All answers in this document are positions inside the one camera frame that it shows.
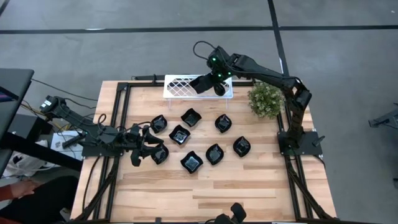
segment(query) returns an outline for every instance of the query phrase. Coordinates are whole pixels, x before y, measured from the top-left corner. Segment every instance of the person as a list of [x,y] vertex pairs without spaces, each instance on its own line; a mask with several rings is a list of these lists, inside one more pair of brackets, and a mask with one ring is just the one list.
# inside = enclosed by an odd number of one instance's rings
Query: person
[[64,176],[46,184],[23,180],[0,187],[0,201],[13,199],[0,210],[1,224],[55,223],[64,221],[61,210],[72,209],[78,179]]

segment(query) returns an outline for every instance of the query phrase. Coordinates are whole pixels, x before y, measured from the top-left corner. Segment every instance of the black desk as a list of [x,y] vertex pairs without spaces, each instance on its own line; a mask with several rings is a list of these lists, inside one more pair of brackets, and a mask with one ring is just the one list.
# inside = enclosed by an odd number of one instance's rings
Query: black desk
[[7,164],[4,164],[4,161],[8,162],[11,157],[12,151],[9,149],[80,171],[83,165],[82,161],[30,142],[7,131],[17,113],[19,105],[25,97],[33,73],[33,70],[28,69],[0,68],[0,85],[19,96],[17,101],[0,103],[0,172],[4,172]]

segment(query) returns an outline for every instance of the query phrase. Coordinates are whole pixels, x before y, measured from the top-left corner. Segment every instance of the white wire rack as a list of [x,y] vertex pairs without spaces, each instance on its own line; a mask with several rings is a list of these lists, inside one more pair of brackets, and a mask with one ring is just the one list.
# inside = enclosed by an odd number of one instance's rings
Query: white wire rack
[[175,99],[225,99],[228,107],[228,99],[232,99],[232,78],[225,80],[222,85],[225,88],[225,94],[218,96],[214,89],[197,94],[189,83],[201,75],[166,75],[164,78],[163,97],[168,99],[169,108],[171,100]]

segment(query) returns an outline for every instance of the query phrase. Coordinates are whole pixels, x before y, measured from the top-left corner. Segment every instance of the potted plant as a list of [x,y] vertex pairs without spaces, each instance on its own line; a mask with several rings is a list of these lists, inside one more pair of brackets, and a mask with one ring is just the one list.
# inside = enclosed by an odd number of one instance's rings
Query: potted plant
[[256,83],[251,91],[248,92],[249,106],[259,118],[267,116],[275,118],[283,104],[282,92],[267,83]]

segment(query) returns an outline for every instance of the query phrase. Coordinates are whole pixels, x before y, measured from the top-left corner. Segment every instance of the table leg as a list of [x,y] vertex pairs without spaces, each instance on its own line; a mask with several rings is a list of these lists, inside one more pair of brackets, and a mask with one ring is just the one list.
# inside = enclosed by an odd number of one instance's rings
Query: table leg
[[28,156],[36,157],[76,171],[81,171],[81,167],[83,165],[83,162],[78,159],[74,159],[62,154],[61,152],[30,142],[9,132],[3,136],[3,139],[0,142],[0,147],[3,149],[12,149]]

